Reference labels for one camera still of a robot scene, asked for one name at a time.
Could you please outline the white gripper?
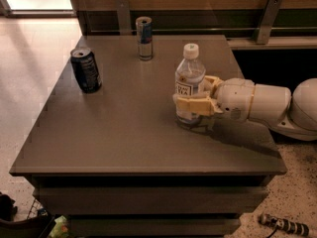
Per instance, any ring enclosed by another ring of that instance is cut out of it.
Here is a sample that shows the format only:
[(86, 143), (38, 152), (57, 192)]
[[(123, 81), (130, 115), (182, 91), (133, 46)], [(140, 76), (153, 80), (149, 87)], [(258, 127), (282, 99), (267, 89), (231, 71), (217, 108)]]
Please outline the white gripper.
[(183, 96), (174, 94), (176, 110), (182, 113), (194, 113), (202, 116), (222, 114), (226, 119), (244, 122), (248, 119), (255, 84), (248, 79), (231, 78), (223, 81), (218, 76), (205, 75), (202, 90), (210, 96)]

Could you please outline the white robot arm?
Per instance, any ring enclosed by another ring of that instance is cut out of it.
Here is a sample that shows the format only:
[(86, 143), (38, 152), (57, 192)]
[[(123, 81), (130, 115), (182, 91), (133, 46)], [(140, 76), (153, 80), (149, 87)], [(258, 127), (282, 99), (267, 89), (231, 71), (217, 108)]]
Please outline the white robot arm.
[(302, 140), (317, 139), (316, 80), (301, 82), (294, 90), (257, 84), (248, 79), (222, 80), (207, 75), (198, 93), (175, 93), (177, 115), (191, 114), (260, 123), (281, 135)]

